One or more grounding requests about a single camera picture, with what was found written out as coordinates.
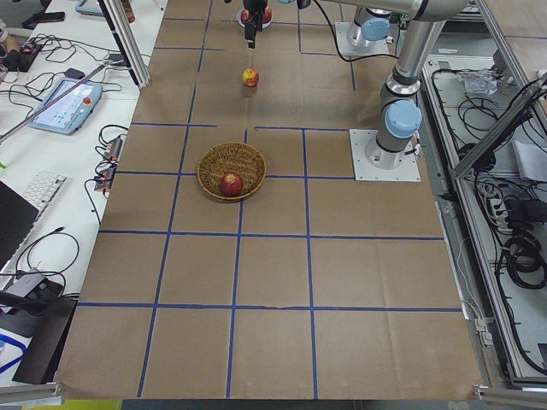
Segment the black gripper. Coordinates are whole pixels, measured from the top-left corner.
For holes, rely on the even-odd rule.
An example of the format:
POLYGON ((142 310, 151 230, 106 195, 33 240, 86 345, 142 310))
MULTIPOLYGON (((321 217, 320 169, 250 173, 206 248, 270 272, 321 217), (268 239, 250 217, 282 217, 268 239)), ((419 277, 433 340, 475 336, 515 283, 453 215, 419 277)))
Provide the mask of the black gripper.
POLYGON ((243 5, 250 12, 244 23, 244 38, 249 47, 255 47, 256 35, 262 31, 262 13, 268 6, 268 0, 244 0, 243 5))

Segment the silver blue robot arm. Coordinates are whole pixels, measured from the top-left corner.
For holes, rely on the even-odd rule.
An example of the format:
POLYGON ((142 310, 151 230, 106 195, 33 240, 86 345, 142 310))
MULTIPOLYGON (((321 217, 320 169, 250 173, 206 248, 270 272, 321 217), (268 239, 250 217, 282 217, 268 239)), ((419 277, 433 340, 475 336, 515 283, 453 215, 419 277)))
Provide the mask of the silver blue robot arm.
POLYGON ((354 56, 382 54, 388 51, 386 38, 390 34, 391 12, 383 9, 358 7, 346 39, 354 56))
POLYGON ((368 161, 380 169, 400 165, 405 148, 418 132, 422 113, 414 97, 420 75, 444 23, 459 14, 466 1, 349 1, 373 16, 376 10, 409 17, 403 47, 380 92, 381 123, 375 139, 365 148, 368 161))

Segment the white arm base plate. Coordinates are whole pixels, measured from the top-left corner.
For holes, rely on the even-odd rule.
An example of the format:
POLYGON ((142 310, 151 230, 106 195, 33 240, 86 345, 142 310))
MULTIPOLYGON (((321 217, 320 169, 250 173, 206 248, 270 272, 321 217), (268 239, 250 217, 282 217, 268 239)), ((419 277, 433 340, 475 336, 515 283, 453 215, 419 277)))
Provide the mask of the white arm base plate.
POLYGON ((376 141, 376 130, 349 129, 354 177, 358 182, 420 183, 421 176, 411 142, 390 153, 376 141))

